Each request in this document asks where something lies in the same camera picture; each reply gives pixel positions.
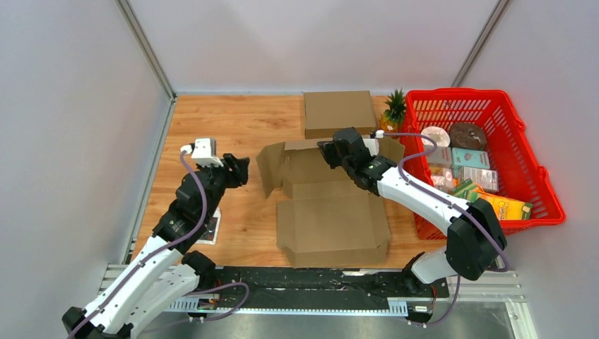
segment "wooden table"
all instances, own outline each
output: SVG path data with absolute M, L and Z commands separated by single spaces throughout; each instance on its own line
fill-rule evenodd
M 373 97 L 377 116 L 385 110 L 385 97 Z M 215 95 L 182 96 L 175 107 L 162 157 L 138 235 L 136 255 L 160 216 L 174 199 L 186 170 L 179 162 L 179 149 L 196 138 L 217 140 L 217 152 L 250 157 L 246 186 L 227 191 L 220 202 L 223 213 L 216 245 L 196 245 L 222 266 L 289 266 L 276 246 L 276 203 L 287 199 L 280 190 L 268 198 L 262 191 L 256 156 L 265 145 L 303 139 L 301 95 Z M 391 231 L 387 260 L 381 268 L 402 268 L 421 251 L 443 246 L 445 241 L 419 240 L 413 214 L 403 206 L 386 201 Z

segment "red basket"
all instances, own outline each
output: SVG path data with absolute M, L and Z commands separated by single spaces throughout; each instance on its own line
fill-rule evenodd
M 440 88 L 412 90 L 406 95 L 407 111 L 402 132 L 419 133 L 428 126 L 449 130 L 455 122 L 478 125 L 487 135 L 491 168 L 499 176 L 500 196 L 533 204 L 529 220 L 503 220 L 505 235 L 543 225 L 558 225 L 566 215 L 549 182 L 547 170 L 540 166 L 526 140 L 526 126 L 518 117 L 508 95 L 502 90 Z M 424 151 L 420 138 L 401 137 L 405 154 Z M 409 160 L 405 169 L 432 186 L 425 157 Z M 423 217 L 414 214 L 420 239 L 445 239 L 445 236 Z

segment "yellow package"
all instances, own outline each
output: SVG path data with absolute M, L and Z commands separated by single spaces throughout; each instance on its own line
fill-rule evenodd
M 491 203 L 495 215 L 499 220 L 528 220 L 530 212 L 533 209 L 532 203 L 524 203 L 503 196 L 485 193 L 480 188 L 469 191 L 466 199 L 473 202 L 478 198 L 485 199 Z

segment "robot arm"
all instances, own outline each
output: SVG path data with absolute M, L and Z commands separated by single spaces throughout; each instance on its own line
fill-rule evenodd
M 409 174 L 406 181 L 393 160 L 374 153 L 375 148 L 367 147 L 365 141 L 372 142 L 353 128 L 342 129 L 332 141 L 319 142 L 319 148 L 331 168 L 341 166 L 358 187 L 404 205 L 447 236 L 444 248 L 419 254 L 404 271 L 424 284 L 456 274 L 477 280 L 498 253 L 461 210 L 470 213 L 503 250 L 506 240 L 492 206 L 482 199 L 470 203 L 450 196 Z
M 136 338 L 174 300 L 198 287 L 213 286 L 215 264 L 197 251 L 187 252 L 206 231 L 206 224 L 225 190 L 247 183 L 249 158 L 237 159 L 224 154 L 219 159 L 215 156 L 215 141 L 209 138 L 197 139 L 181 151 L 191 153 L 197 164 L 199 171 L 194 173 L 206 193 L 206 210 L 203 210 L 198 184 L 191 173 L 185 175 L 176 191 L 176 199 L 160 218 L 139 255 L 84 309 L 71 307 L 63 315 L 62 321 L 68 332 L 80 327 L 75 338 Z M 202 226 L 197 229 L 202 215 Z M 189 236 L 192 230 L 197 231 Z M 169 246 L 169 243 L 182 239 L 175 246 Z M 155 251 L 158 251 L 156 255 L 148 258 Z M 172 273 L 157 281 L 181 258 L 182 263 Z

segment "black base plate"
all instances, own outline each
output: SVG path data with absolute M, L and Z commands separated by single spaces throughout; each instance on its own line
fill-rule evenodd
M 398 271 L 368 271 L 335 268 L 235 267 L 216 269 L 223 285 L 242 281 L 250 295 L 244 308 L 385 310 L 388 297 L 432 298 L 430 286 L 416 294 L 403 287 Z M 432 284 L 438 298 L 449 296 L 445 279 Z M 243 287 L 223 291 L 219 307 L 233 307 L 244 296 Z

